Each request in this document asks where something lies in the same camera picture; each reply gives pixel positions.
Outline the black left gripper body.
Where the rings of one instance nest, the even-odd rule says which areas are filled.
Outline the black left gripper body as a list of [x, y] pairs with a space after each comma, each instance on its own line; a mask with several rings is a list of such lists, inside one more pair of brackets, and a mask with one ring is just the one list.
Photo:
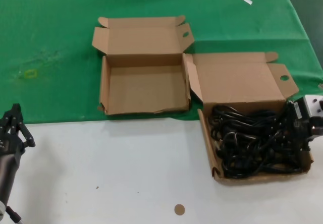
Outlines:
[[1, 133], [1, 158], [10, 155], [22, 155], [25, 153], [24, 143], [19, 137], [19, 133], [15, 134]]

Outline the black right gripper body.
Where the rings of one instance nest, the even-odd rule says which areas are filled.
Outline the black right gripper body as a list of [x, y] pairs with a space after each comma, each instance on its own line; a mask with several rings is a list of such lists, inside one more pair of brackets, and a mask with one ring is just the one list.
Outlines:
[[322, 118], [297, 120], [295, 130], [297, 139], [302, 142], [310, 142], [314, 138], [322, 136]]

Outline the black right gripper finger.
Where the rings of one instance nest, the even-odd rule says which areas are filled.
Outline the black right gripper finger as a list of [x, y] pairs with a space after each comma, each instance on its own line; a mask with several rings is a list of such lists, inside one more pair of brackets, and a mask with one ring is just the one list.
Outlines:
[[309, 147], [309, 143], [312, 141], [312, 138], [302, 138], [300, 140], [300, 151], [301, 152], [309, 152], [310, 151], [310, 147]]

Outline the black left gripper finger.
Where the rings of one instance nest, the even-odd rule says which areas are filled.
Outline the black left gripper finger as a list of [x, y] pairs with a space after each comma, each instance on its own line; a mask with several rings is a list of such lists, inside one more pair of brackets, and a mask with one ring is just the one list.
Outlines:
[[11, 135], [19, 137], [19, 132], [22, 133], [26, 140], [23, 142], [24, 148], [35, 147], [34, 138], [24, 124], [22, 110], [19, 103], [14, 103], [12, 108], [5, 112], [4, 120], [4, 126], [6, 127], [6, 130], [7, 128], [10, 128]]

